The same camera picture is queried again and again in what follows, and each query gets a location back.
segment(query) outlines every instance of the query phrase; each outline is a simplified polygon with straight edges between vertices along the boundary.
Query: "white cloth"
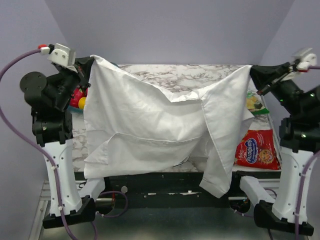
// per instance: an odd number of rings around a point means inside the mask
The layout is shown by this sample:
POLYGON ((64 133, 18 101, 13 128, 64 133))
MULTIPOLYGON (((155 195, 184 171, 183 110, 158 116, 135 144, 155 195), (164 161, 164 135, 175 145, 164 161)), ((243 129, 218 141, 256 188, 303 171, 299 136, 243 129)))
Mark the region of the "white cloth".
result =
POLYGON ((208 155, 202 188, 229 188, 236 147, 253 115, 246 108, 250 65, 210 86, 177 96, 92 55, 84 107, 88 153, 84 176, 161 171, 193 151, 208 155))

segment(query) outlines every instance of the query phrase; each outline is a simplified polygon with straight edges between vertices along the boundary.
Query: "marble tabletop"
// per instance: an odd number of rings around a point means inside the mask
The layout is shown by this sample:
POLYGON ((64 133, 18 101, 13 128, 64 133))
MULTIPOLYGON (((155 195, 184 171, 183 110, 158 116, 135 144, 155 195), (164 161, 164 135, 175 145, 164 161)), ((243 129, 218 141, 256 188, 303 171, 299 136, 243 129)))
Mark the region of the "marble tabletop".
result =
MULTIPOLYGON (((120 65, 119 67, 144 82, 161 86, 179 95, 184 95, 192 90, 209 86, 224 79, 239 69, 241 65, 127 64, 120 65)), ((80 112, 73 112, 72 116, 73 169, 75 172, 83 172, 85 166, 84 159, 88 156, 84 116, 80 112)), ((271 125, 267 115, 256 115, 250 126, 252 130, 267 130, 270 128, 271 125)), ((184 164, 170 167, 163 172, 201 172, 205 168, 205 165, 206 159, 190 158, 184 164)))

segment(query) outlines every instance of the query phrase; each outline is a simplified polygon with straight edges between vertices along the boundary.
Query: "wall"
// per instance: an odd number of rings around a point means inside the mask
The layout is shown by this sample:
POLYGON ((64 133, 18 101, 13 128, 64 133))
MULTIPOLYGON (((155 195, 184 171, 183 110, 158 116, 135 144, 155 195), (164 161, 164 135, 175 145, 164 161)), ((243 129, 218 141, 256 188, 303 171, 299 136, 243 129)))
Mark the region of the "wall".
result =
POLYGON ((45 0, 82 56, 118 64, 257 64, 294 0, 45 0))
MULTIPOLYGON (((39 44, 66 43, 43 0, 0 3, 0 67, 39 44)), ((20 79, 28 72, 56 73, 45 56, 31 56, 15 65, 0 83, 0 104, 12 123, 32 139, 31 108, 24 102, 20 79)), ((0 239, 28 239, 47 171, 36 150, 15 136, 0 120, 0 239)))
MULTIPOLYGON (((262 65, 277 65, 291 60, 291 55, 299 48, 312 47, 320 58, 320 1, 295 0, 285 20, 280 26, 263 55, 262 65)), ((296 78, 294 81, 303 90, 310 90, 319 84, 320 71, 313 70, 296 78)), ((274 125, 279 126, 281 119, 288 113, 280 106, 272 94, 266 95, 266 103, 274 119, 274 125)), ((307 212, 309 220, 320 232, 320 161, 316 162, 310 180, 307 212)))

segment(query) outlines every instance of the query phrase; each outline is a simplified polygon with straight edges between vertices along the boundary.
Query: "red object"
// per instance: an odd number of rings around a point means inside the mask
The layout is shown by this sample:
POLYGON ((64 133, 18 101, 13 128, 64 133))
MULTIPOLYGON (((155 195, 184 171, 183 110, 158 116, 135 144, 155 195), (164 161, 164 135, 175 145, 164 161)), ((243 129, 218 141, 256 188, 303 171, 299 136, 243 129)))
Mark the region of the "red object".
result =
POLYGON ((40 44, 40 45, 38 46, 38 49, 44 48, 44 47, 48 47, 48 45, 47 45, 47 44, 40 44))
POLYGON ((72 98, 71 98, 71 100, 70 100, 69 105, 70 105, 71 107, 74 107, 74 108, 77 108, 77 109, 78 109, 78 108, 79 108, 78 102, 79 102, 79 100, 80 100, 82 97, 85 97, 85 93, 82 92, 82 90, 81 90, 80 88, 76 88, 76 89, 74 90, 74 93, 73 93, 73 95, 72 95, 72 98))
POLYGON ((236 148, 234 163, 239 166, 279 170, 272 129, 249 130, 236 148))

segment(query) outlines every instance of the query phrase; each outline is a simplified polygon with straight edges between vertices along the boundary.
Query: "yellow fruit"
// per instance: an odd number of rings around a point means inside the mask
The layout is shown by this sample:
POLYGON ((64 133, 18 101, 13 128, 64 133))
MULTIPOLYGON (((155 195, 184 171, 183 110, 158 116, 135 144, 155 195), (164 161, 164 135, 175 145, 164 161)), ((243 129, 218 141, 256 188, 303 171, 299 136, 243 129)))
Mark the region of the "yellow fruit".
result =
POLYGON ((84 109, 85 108, 85 103, 86 103, 86 97, 82 97, 80 98, 79 102, 78 102, 78 107, 80 109, 84 109))

